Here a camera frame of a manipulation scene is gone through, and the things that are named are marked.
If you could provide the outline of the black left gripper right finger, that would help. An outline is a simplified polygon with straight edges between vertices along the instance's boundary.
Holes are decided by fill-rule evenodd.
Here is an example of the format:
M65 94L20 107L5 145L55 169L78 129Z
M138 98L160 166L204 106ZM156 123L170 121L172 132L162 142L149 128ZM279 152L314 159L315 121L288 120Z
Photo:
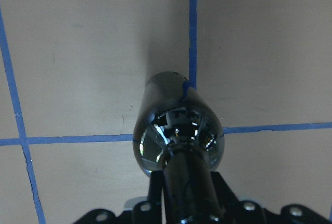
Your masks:
M251 200L239 200L220 173L212 172L211 178L220 207L224 210L221 223L301 223L322 224L330 220L299 204L283 206L278 214Z

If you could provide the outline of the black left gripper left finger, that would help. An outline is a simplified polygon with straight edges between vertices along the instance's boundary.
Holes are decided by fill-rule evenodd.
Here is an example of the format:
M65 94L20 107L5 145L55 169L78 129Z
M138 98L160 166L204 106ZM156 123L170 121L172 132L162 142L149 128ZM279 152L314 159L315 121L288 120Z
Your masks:
M80 217L76 224L96 223L162 223L162 172L152 172L149 180L147 199L136 203L132 209L124 210L119 216L102 208L93 209Z

